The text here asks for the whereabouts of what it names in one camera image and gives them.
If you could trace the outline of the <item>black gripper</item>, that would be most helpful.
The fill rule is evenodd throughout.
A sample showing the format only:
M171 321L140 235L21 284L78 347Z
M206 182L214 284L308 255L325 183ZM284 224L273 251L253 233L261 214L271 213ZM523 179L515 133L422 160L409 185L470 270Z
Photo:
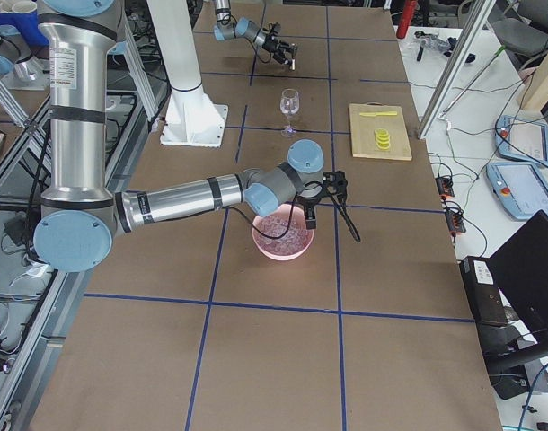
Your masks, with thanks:
M307 230L316 228L315 206L329 196L329 185L325 181L311 181L298 195L297 202L303 207Z
M278 37L273 35L266 35L261 47L269 52L273 58L282 65L289 65L290 54L288 49L293 43L288 43L283 40L279 40Z

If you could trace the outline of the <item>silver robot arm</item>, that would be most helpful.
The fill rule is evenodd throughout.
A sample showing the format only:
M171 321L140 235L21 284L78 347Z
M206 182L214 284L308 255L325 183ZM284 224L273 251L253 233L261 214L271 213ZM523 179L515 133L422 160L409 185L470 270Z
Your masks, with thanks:
M232 14L231 4L227 0L217 0L213 4L216 16L214 26L216 40L246 40L262 63L275 60L279 64L287 66L291 71L296 69L298 46L279 37L281 30L279 22L270 23L268 27L263 28L248 18L235 18Z
M205 93L186 1L148 1L171 86L163 145L219 147L226 105ZM95 267L117 234L245 202L269 216L294 199L306 209L330 196L322 148L301 139L269 172L249 169L157 191L107 190L107 56L122 41L124 1L41 1L39 29L49 40L51 185L41 194L33 235L41 260L65 272Z

